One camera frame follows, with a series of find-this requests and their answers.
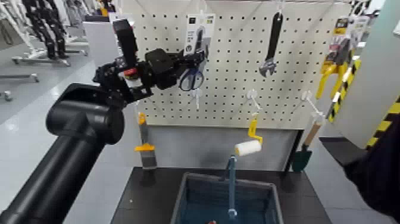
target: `blue storage bin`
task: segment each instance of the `blue storage bin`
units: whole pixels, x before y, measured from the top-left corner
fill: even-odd
[[[229,181],[220,179],[185,173],[171,224],[283,224],[275,185],[248,180],[236,180],[237,217],[230,220]]]

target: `paint roller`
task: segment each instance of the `paint roller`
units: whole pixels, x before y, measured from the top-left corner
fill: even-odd
[[[235,154],[238,156],[248,155],[261,151],[261,146],[263,145],[263,138],[255,135],[257,129],[257,115],[254,116],[253,120],[250,122],[248,136],[254,138],[255,140],[242,142],[235,145]]]

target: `white hook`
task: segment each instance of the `white hook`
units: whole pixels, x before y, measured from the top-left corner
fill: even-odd
[[[301,100],[307,101],[312,106],[312,109],[314,109],[314,111],[311,114],[316,121],[324,122],[325,121],[324,113],[322,111],[319,111],[318,108],[315,106],[315,104],[311,101],[312,95],[313,94],[311,93],[311,91],[304,91],[303,94],[301,95]]]
[[[200,102],[199,102],[199,98],[203,96],[203,91],[199,88],[192,90],[192,97],[196,98],[196,108],[197,110],[200,109]]]
[[[204,2],[204,9],[200,9],[200,2]],[[207,11],[207,3],[205,2],[205,0],[197,1],[197,11],[200,12],[200,15],[204,16],[204,12]]]
[[[285,0],[278,0],[278,21],[280,20],[280,15],[282,15],[282,10],[283,10],[283,4],[285,3]]]
[[[246,97],[247,97],[247,100],[253,100],[253,103],[254,103],[254,106],[257,108],[257,112],[259,112],[260,110],[262,110],[262,108],[260,107],[260,105],[257,103],[257,101],[255,100],[255,98],[257,97],[257,91],[256,90],[254,90],[254,89],[252,89],[252,90],[249,90],[248,92],[247,92],[247,95],[246,95]]]

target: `black cable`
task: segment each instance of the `black cable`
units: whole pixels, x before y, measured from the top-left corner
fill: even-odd
[[[0,32],[3,36],[3,39],[6,44],[14,45],[13,38],[11,37],[10,33],[8,32],[7,28],[4,26],[3,20],[0,20]]]

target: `yellow pliers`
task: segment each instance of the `yellow pliers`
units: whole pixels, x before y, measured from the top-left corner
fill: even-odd
[[[338,52],[335,53],[334,59],[332,60],[333,64],[329,65],[328,67],[323,66],[323,68],[321,69],[322,77],[315,98],[317,99],[321,98],[322,93],[324,92],[324,87],[326,80],[328,79],[328,76],[330,76],[331,74],[337,74],[335,86],[330,92],[330,98],[333,99],[335,93],[339,90],[342,84],[343,76],[347,71],[347,66],[348,66],[347,59],[349,55],[349,47],[350,47],[350,40],[349,39],[343,40],[342,43],[340,44]]]

